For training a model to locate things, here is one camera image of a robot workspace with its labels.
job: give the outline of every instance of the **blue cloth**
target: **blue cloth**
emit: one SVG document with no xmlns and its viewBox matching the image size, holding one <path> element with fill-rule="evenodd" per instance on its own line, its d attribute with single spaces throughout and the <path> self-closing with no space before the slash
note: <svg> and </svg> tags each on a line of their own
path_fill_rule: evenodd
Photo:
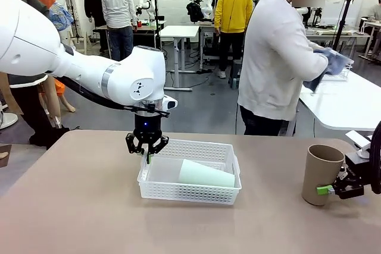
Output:
<svg viewBox="0 0 381 254">
<path fill-rule="evenodd" d="M 133 32 L 128 26 L 119 29 L 109 29 L 111 58 L 115 61 L 122 61 L 132 53 Z"/>
<path fill-rule="evenodd" d="M 347 57 L 333 51 L 330 48 L 326 48 L 323 50 L 315 50 L 314 53 L 323 54 L 328 59 L 328 67 L 326 70 L 318 76 L 313 81 L 305 81 L 303 85 L 307 88 L 315 92 L 321 83 L 323 77 L 328 74 L 330 76 L 337 76 L 342 72 L 342 70 L 349 64 L 350 59 Z"/>
<path fill-rule="evenodd" d="M 63 31 L 74 22 L 73 16 L 58 2 L 49 9 L 49 18 L 58 31 Z"/>
</svg>

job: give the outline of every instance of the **brown table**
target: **brown table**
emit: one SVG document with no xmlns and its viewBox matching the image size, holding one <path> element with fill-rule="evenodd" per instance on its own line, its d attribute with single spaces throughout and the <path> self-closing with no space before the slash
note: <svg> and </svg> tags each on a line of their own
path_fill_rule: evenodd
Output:
<svg viewBox="0 0 381 254">
<path fill-rule="evenodd" d="M 324 143 L 206 134 L 174 139 L 231 143 L 243 189 L 234 206 L 141 199 L 140 159 L 126 132 L 72 131 L 0 199 L 4 254 L 381 253 L 381 197 L 332 199 L 325 208 L 300 195 L 307 148 Z"/>
</svg>

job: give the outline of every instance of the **sneaker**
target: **sneaker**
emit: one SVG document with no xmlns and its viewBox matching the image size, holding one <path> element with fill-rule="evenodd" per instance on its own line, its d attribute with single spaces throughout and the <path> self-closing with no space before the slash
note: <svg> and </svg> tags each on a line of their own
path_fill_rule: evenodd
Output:
<svg viewBox="0 0 381 254">
<path fill-rule="evenodd" d="M 218 76 L 220 79 L 226 79 L 226 73 L 225 73 L 224 71 L 218 71 L 217 76 Z"/>
</svg>

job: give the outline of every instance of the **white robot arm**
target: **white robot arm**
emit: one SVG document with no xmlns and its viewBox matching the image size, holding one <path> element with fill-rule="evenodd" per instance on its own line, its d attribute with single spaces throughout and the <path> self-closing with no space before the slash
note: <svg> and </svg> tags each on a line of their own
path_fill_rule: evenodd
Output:
<svg viewBox="0 0 381 254">
<path fill-rule="evenodd" d="M 144 143 L 149 145 L 149 155 L 165 146 L 168 138 L 161 136 L 161 117 L 168 117 L 167 111 L 177 101 L 164 94 L 163 53 L 135 47 L 121 62 L 82 55 L 63 45 L 55 26 L 28 4 L 21 0 L 2 0 L 2 4 L 8 9 L 0 14 L 0 71 L 20 76 L 46 73 L 73 80 L 79 94 L 115 102 L 119 109 L 136 113 L 135 131 L 126 139 L 131 153 L 141 152 Z M 161 149 L 154 147 L 160 138 Z"/>
<path fill-rule="evenodd" d="M 141 14 L 142 10 L 147 10 L 150 20 L 155 20 L 155 0 L 140 0 L 136 6 L 137 14 Z"/>
</svg>

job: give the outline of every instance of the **floor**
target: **floor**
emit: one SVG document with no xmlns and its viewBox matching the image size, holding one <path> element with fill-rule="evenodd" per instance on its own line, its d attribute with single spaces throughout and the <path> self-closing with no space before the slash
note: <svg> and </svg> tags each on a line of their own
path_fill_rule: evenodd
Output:
<svg viewBox="0 0 381 254">
<path fill-rule="evenodd" d="M 173 69 L 173 46 L 165 45 L 168 51 L 167 68 Z M 190 70 L 198 69 L 198 62 L 193 64 L 196 53 L 186 51 L 186 63 Z M 381 66 L 369 64 L 355 55 L 353 71 L 374 84 L 381 86 Z M 200 84 L 193 88 L 193 92 L 166 92 L 169 96 L 179 101 L 179 106 L 172 110 L 170 118 L 162 121 L 163 132 L 187 132 L 187 133 L 212 133 L 212 134 L 234 134 L 237 120 L 237 134 L 243 134 L 244 127 L 241 116 L 236 117 L 236 103 L 238 91 L 232 90 L 227 80 L 217 78 L 216 71 L 211 74 L 185 74 L 180 75 L 181 87 L 189 87 Z M 173 81 L 167 74 L 167 85 L 171 86 Z M 134 116 L 129 111 L 116 111 L 104 108 L 81 98 L 71 90 L 65 93 L 69 103 L 77 108 L 75 113 L 66 112 L 63 108 L 63 124 L 69 128 L 91 130 L 133 130 Z M 325 137 L 346 140 L 345 132 L 328 130 L 319 124 L 315 125 L 311 114 L 303 107 L 299 112 L 296 127 L 296 137 Z M 33 134 L 26 123 L 21 119 L 14 126 L 2 130 L 0 143 L 28 144 L 29 137 Z"/>
</svg>

